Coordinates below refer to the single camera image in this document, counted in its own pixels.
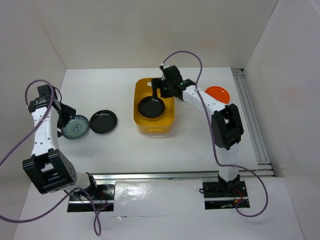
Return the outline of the blue patterned plate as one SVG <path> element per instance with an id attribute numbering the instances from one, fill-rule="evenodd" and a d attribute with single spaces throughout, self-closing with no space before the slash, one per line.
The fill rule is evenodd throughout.
<path id="1" fill-rule="evenodd" d="M 62 135 L 70 140 L 83 137 L 89 130 L 89 120 L 83 115 L 76 115 L 61 130 Z"/>

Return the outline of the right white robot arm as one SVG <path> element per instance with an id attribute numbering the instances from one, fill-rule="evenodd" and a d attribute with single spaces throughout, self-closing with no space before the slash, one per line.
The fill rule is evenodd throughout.
<path id="1" fill-rule="evenodd" d="M 175 65 L 161 64 L 162 76 L 151 80 L 152 91 L 160 90 L 163 98 L 176 97 L 205 113 L 213 141 L 213 156 L 217 165 L 218 190 L 230 196 L 240 183 L 238 151 L 244 134 L 239 109 L 225 104 L 201 90 L 197 81 L 183 79 Z"/>

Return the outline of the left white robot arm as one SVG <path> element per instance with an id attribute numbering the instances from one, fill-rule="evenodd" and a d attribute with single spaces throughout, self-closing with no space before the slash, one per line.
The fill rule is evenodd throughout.
<path id="1" fill-rule="evenodd" d="M 41 194 L 79 188 L 88 200 L 97 197 L 99 187 L 92 174 L 78 173 L 59 147 L 59 138 L 77 140 L 89 130 L 89 120 L 63 104 L 54 86 L 37 87 L 39 96 L 28 103 L 35 127 L 30 158 L 22 168 Z"/>

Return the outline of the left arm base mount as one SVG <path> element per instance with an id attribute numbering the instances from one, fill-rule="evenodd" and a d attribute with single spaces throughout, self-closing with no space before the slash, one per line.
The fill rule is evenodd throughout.
<path id="1" fill-rule="evenodd" d="M 91 195 L 97 211 L 114 211 L 115 190 L 116 184 L 114 182 L 107 182 L 97 186 L 97 190 Z M 68 213 L 89 213 L 93 211 L 92 203 L 84 193 L 76 193 L 69 197 L 67 205 Z"/>

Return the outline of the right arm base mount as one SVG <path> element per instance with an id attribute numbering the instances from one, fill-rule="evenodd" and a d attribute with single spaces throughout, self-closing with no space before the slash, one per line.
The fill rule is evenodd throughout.
<path id="1" fill-rule="evenodd" d="M 248 192 L 244 181 L 228 192 L 224 192 L 217 181 L 203 182 L 199 192 L 204 197 L 204 206 L 206 210 L 250 208 Z"/>

